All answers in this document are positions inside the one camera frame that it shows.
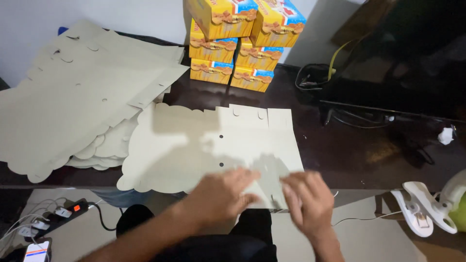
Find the phone screen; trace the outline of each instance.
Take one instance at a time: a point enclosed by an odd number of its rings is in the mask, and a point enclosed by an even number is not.
[[[45,262],[47,260],[47,251],[50,242],[44,241],[42,243],[30,244],[27,247],[26,255],[23,262]]]

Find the green object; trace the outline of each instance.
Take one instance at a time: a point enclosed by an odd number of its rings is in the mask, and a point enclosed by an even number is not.
[[[455,222],[459,232],[466,232],[466,194],[461,197],[458,209],[448,215]]]

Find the yellow cable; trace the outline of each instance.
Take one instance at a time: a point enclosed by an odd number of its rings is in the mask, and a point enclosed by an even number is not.
[[[335,57],[336,55],[338,54],[338,52],[340,52],[341,49],[343,49],[347,44],[351,43],[351,41],[349,42],[346,42],[344,45],[340,46],[340,48],[335,51],[333,53],[333,57],[332,57],[332,60],[330,61],[330,68],[329,68],[329,77],[328,77],[328,81],[332,78],[332,69],[333,69],[333,62],[335,61]]]

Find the power strip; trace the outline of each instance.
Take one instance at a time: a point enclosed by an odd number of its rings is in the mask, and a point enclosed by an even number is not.
[[[62,217],[57,214],[49,214],[47,216],[47,219],[50,219],[50,221],[47,221],[47,224],[49,224],[50,227],[48,227],[47,229],[37,229],[39,232],[34,236],[34,239],[43,237],[44,235],[77,218],[78,216],[86,213],[89,210],[89,203],[85,199],[81,199],[75,202],[70,207],[66,208],[66,210],[71,212],[71,215],[69,217]],[[33,242],[32,238],[29,236],[25,236],[24,240],[26,242]]]

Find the white lamp clamp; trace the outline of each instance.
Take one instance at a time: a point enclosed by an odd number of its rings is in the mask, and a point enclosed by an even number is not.
[[[440,201],[429,193],[421,182],[403,183],[404,190],[392,190],[403,216],[416,235],[428,237],[433,232],[433,222],[441,229],[455,234],[458,230],[448,214],[458,209],[466,192],[466,169],[452,177],[440,193]]]

